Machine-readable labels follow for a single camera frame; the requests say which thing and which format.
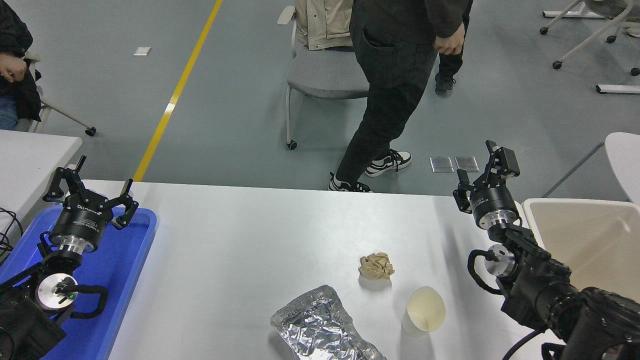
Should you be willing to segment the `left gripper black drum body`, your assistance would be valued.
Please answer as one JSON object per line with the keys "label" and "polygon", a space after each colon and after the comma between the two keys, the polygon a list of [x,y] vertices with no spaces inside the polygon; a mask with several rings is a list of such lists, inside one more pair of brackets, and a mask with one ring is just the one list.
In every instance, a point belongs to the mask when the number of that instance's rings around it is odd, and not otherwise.
{"label": "left gripper black drum body", "polygon": [[106,216],[112,215],[111,210],[100,208],[107,200],[107,197],[94,192],[69,194],[62,203],[61,214],[50,231],[49,239],[76,236],[83,240],[100,240],[109,221]]}

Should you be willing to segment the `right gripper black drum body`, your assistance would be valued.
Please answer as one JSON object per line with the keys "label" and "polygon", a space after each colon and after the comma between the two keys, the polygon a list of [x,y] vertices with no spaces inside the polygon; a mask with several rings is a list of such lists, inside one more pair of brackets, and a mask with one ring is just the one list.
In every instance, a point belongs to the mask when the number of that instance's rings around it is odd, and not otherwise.
{"label": "right gripper black drum body", "polygon": [[470,191],[470,210],[477,227],[514,223],[521,218],[506,184],[474,186]]}

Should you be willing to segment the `person's left hand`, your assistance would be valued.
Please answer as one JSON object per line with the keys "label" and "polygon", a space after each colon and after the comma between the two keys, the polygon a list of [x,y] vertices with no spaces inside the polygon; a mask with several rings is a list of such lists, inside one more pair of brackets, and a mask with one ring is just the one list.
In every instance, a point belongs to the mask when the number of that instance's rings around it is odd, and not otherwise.
{"label": "person's left hand", "polygon": [[26,62],[13,53],[0,53],[0,75],[10,84],[22,82],[28,71]]}

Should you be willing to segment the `person's hand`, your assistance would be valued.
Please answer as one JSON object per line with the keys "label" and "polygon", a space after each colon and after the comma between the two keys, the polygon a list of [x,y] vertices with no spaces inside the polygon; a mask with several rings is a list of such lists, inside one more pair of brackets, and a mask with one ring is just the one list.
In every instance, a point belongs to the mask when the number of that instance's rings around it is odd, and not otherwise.
{"label": "person's hand", "polygon": [[439,54],[443,55],[459,55],[464,47],[466,39],[466,28],[462,23],[457,30],[448,38],[436,37],[433,47]]}

